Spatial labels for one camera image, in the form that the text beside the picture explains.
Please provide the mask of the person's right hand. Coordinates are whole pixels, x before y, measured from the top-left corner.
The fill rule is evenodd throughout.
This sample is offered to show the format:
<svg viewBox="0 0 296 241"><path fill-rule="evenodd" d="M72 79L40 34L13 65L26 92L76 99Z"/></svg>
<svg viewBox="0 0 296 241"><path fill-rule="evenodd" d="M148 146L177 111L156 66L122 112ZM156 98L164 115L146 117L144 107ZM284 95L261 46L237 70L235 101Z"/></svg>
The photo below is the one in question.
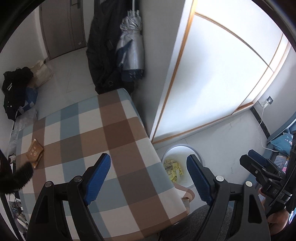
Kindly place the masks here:
<svg viewBox="0 0 296 241"><path fill-rule="evenodd" d="M286 209L270 215L267 218L270 234L276 235L277 233L281 232L287 225L289 216L290 214Z"/></svg>

